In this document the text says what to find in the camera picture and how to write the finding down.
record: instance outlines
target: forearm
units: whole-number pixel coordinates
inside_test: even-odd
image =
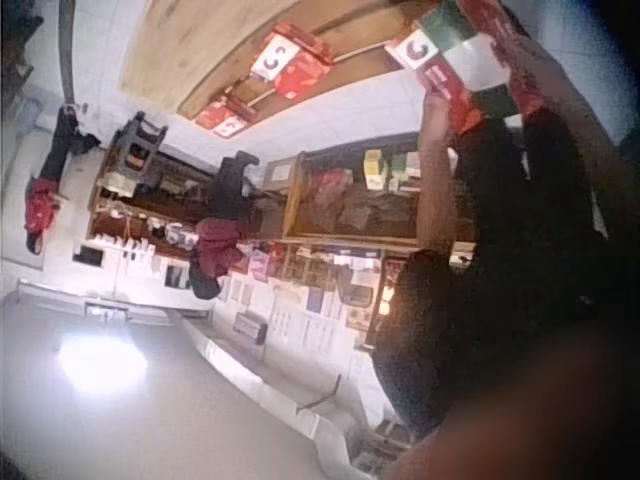
[[[420,170],[422,180],[418,201],[418,247],[451,255],[457,212],[447,145],[444,141],[421,146]]]
[[[577,92],[557,107],[582,154],[609,239],[627,253],[637,249],[637,211],[632,178],[618,150],[586,100]]]

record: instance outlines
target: maroon shirt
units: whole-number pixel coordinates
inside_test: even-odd
[[[196,226],[200,270],[211,278],[226,275],[244,255],[236,248],[240,238],[238,222],[205,218]]]
[[[51,226],[57,205],[51,194],[58,191],[53,180],[37,178],[27,196],[25,225],[28,232],[42,232]]]

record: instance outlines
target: person in maroon shirt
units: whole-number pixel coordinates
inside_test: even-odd
[[[236,244],[240,238],[238,220],[247,212],[249,200],[242,196],[242,179],[247,165],[258,165],[253,155],[239,151],[236,158],[224,158],[209,200],[209,216],[196,226],[198,243],[189,268],[194,295],[211,300],[220,293],[217,278],[242,260]]]
[[[27,186],[25,225],[27,249],[34,255],[42,252],[43,233],[53,223],[58,204],[54,196],[67,162],[67,155],[86,153],[100,145],[94,135],[78,131],[78,119],[73,107],[65,105],[58,110],[51,150],[40,170],[40,175]]]

